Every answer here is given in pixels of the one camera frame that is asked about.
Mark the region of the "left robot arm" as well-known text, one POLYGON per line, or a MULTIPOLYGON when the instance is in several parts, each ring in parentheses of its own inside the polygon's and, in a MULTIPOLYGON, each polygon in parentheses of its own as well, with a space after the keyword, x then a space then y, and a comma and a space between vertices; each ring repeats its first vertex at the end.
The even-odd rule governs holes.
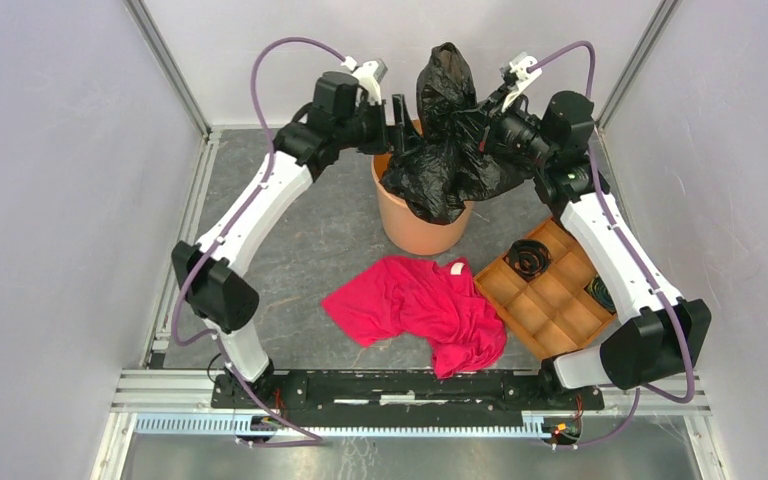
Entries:
POLYGON ((383 100, 376 75, 322 74, 311 102, 271 137, 263 163, 230 209, 195 242, 179 241, 173 248, 179 286, 170 316, 174 343, 187 343, 177 326, 190 307, 237 381, 238 397, 250 407, 266 405, 274 394, 273 362, 253 324, 260 296, 244 278, 255 254, 287 209, 343 151, 389 154, 419 140, 404 96, 383 100))

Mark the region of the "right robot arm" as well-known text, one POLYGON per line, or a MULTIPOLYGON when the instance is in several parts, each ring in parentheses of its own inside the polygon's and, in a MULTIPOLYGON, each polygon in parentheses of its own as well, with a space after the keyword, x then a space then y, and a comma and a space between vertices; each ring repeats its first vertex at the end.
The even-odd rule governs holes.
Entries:
POLYGON ((507 100, 495 93, 479 110, 485 116, 479 125, 480 152, 507 155, 533 170, 540 200, 583 248, 621 323, 596 347, 544 361, 537 382, 540 400, 562 408, 579 388, 612 385, 689 403, 696 394, 694 366, 711 311, 704 300, 686 299, 666 279, 618 212, 591 154, 593 103, 580 93, 560 91, 537 116, 528 112, 524 94, 507 100))

